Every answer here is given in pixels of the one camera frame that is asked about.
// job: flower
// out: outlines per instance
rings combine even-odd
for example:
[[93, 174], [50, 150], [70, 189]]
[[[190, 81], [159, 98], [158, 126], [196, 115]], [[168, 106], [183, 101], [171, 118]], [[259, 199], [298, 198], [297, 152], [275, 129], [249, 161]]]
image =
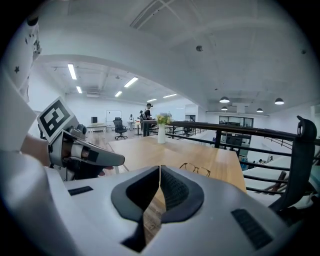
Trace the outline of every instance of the flower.
[[156, 116], [156, 122], [158, 125], [170, 124], [172, 122], [172, 115], [169, 113], [160, 113]]

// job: computer monitor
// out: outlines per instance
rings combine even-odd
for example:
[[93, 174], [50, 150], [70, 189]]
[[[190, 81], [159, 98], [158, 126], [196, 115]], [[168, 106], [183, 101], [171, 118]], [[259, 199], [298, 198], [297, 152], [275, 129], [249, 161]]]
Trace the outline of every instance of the computer monitor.
[[98, 123], [98, 117], [92, 116], [92, 117], [91, 117], [91, 123], [92, 123], [92, 124]]
[[235, 146], [241, 146], [242, 138], [239, 138], [239, 137], [236, 137], [236, 136], [227, 136], [225, 143], [226, 144], [235, 145]]

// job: eyeglasses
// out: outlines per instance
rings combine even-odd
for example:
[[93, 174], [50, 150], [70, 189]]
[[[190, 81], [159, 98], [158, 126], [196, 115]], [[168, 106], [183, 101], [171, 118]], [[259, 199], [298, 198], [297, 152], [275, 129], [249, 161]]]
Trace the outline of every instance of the eyeglasses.
[[198, 174], [203, 175], [203, 176], [207, 176], [207, 177], [209, 177], [209, 176], [210, 176], [210, 173], [211, 173], [211, 172], [210, 172], [208, 169], [206, 169], [206, 168], [196, 167], [196, 166], [194, 166], [192, 163], [187, 163], [187, 162], [185, 162], [183, 165], [181, 165], [179, 169], [185, 169], [185, 170], [190, 171], [190, 172], [193, 172], [193, 173], [194, 173], [195, 170], [196, 170], [196, 172], [197, 172]]

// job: human arm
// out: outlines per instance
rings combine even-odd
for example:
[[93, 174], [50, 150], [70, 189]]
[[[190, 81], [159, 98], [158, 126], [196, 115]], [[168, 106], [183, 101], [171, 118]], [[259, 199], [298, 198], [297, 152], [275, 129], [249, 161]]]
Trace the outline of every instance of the human arm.
[[30, 134], [27, 134], [23, 141], [21, 152], [38, 159], [43, 166], [49, 166], [50, 158], [48, 145], [49, 143], [47, 140], [36, 138]]

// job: wooden table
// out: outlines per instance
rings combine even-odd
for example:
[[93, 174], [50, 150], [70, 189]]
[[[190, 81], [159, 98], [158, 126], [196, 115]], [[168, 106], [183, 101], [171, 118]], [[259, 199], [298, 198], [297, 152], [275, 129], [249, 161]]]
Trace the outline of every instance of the wooden table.
[[[211, 171], [210, 178], [231, 183], [246, 191], [245, 179], [236, 152], [166, 138], [158, 144], [157, 136], [111, 141], [115, 153], [125, 156], [127, 171], [147, 166], [171, 166], [179, 168], [184, 163]], [[161, 215], [166, 211], [162, 190], [158, 189], [143, 214], [145, 240], [149, 243], [161, 228]]]

